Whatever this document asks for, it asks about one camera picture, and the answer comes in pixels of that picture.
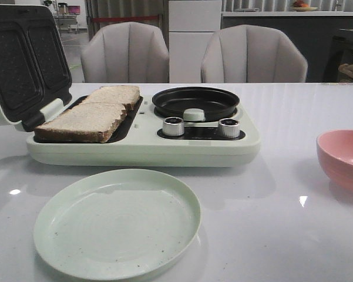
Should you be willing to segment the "slice of bread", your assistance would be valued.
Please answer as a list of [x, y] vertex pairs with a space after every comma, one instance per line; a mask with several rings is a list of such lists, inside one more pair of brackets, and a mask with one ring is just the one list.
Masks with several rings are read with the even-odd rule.
[[123, 105], [126, 110], [133, 110], [139, 99], [140, 89], [138, 86], [102, 86], [101, 88], [94, 90], [82, 101], [82, 103], [120, 104]]
[[81, 103], [54, 120], [37, 126], [34, 132], [43, 140], [105, 143], [126, 115], [127, 110], [122, 104]]

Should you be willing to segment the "mint green sandwich maker lid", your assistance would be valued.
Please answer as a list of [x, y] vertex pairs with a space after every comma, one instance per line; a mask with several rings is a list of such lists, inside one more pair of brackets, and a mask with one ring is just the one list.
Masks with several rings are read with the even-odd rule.
[[51, 11], [0, 5], [0, 125], [33, 131], [71, 101], [71, 85]]

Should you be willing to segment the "pink bowl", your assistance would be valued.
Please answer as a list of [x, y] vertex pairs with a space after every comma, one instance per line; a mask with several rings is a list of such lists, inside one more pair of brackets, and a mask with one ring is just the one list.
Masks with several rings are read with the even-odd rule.
[[317, 156], [324, 173], [353, 192], [353, 130], [332, 130], [317, 137]]

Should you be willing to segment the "left silver control knob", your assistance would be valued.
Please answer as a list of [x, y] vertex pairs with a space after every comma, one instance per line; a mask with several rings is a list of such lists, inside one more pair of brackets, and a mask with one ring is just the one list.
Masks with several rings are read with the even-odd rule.
[[167, 117], [163, 120], [162, 133], [166, 136], [178, 137], [184, 134], [184, 120], [180, 117]]

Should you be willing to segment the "silver control knob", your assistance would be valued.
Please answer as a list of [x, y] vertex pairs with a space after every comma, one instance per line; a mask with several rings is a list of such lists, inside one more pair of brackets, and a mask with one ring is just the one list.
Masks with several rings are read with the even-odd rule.
[[220, 119], [218, 122], [218, 135], [228, 139], [237, 138], [240, 135], [240, 122], [235, 119]]
[[166, 136], [178, 137], [184, 134], [184, 120], [180, 117], [167, 117], [163, 120], [162, 133]]

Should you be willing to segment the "right silver control knob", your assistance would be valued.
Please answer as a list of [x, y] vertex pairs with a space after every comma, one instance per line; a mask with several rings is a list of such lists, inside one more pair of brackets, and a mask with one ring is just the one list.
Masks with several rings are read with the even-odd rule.
[[220, 119], [218, 122], [218, 135], [228, 139], [237, 138], [240, 135], [240, 122], [235, 119]]

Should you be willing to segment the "round black frying pan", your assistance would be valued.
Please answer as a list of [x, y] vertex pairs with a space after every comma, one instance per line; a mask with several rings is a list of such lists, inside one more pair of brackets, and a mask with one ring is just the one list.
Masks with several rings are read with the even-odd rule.
[[227, 91], [202, 86], [186, 86], [163, 90], [152, 97], [158, 115], [182, 117], [187, 109], [204, 111], [206, 122], [228, 118], [236, 113], [240, 98]]

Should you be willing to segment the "left beige upholstered chair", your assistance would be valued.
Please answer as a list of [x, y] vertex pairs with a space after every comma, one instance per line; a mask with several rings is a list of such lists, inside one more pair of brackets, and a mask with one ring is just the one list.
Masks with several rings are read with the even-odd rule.
[[167, 83], [169, 51], [161, 30], [124, 22], [101, 28], [81, 56], [86, 83]]

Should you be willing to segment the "beige upholstered chair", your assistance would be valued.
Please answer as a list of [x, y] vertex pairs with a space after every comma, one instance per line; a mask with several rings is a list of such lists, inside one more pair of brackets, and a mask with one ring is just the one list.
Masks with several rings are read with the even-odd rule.
[[101, 28], [81, 56], [86, 83], [167, 83], [169, 51], [161, 30], [124, 22]]
[[304, 83], [308, 63], [282, 31], [255, 25], [221, 29], [204, 53], [203, 83]]

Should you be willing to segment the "mint green round plate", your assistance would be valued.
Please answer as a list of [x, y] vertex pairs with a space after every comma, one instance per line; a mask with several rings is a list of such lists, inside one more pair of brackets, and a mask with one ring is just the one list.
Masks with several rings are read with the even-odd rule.
[[119, 281], [172, 266], [197, 235], [200, 203], [181, 180], [121, 169], [75, 182], [45, 204], [33, 240], [48, 265], [72, 277]]

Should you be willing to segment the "right beige upholstered chair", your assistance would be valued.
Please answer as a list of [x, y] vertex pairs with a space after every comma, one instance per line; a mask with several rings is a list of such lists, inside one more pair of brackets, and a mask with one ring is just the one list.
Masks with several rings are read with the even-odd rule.
[[204, 53], [203, 83], [304, 83], [308, 63], [282, 31], [255, 25], [221, 29]]

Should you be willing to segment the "white cabinet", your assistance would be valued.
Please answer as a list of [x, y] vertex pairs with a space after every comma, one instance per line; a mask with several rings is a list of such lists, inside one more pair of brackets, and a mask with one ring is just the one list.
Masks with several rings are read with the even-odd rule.
[[220, 29], [221, 1], [169, 1], [171, 83], [199, 83], [203, 56]]

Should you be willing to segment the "red barrier tape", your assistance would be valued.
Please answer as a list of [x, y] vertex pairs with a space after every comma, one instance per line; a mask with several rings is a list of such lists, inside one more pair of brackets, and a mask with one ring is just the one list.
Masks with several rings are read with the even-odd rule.
[[158, 21], [159, 19], [160, 19], [160, 15], [151, 15], [151, 16], [91, 18], [90, 21], [93, 22], [93, 23], [101, 23], [101, 22], [137, 22], [137, 21]]

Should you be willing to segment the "background workbench with monitor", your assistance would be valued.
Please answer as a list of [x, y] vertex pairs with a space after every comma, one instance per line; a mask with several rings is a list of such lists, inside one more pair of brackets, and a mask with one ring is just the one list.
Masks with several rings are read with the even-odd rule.
[[53, 13], [56, 26], [61, 31], [67, 29], [69, 33], [79, 32], [78, 15], [81, 14], [80, 5], [69, 5], [66, 2], [41, 1]]

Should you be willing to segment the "fruit plate on counter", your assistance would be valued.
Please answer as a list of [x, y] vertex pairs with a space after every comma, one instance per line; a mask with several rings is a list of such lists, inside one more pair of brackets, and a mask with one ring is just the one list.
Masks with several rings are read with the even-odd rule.
[[317, 11], [318, 7], [315, 6], [310, 6], [303, 0], [296, 0], [293, 1], [290, 5], [291, 10], [296, 11], [296, 12], [311, 12], [311, 11]]

